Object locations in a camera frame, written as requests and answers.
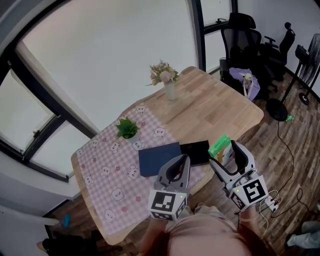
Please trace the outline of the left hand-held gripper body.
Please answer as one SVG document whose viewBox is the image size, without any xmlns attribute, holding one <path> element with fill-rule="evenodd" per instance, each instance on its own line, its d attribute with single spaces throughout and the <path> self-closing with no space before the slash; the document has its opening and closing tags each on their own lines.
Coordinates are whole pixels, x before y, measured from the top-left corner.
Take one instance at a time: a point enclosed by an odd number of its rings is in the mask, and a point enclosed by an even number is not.
<svg viewBox="0 0 320 256">
<path fill-rule="evenodd" d="M 155 181 L 148 197 L 150 216 L 163 221 L 177 221 L 187 206 L 188 184 L 188 181 L 167 184 Z"/>
</svg>

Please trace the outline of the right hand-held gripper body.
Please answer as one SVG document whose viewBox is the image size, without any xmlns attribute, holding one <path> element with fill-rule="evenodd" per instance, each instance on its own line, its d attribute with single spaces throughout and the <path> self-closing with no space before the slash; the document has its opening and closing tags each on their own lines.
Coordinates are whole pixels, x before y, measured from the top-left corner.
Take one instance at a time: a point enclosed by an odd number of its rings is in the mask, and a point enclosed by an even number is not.
<svg viewBox="0 0 320 256">
<path fill-rule="evenodd" d="M 262 175 L 251 169 L 226 184 L 226 195 L 240 212 L 254 207 L 268 197 L 269 192 Z"/>
</svg>

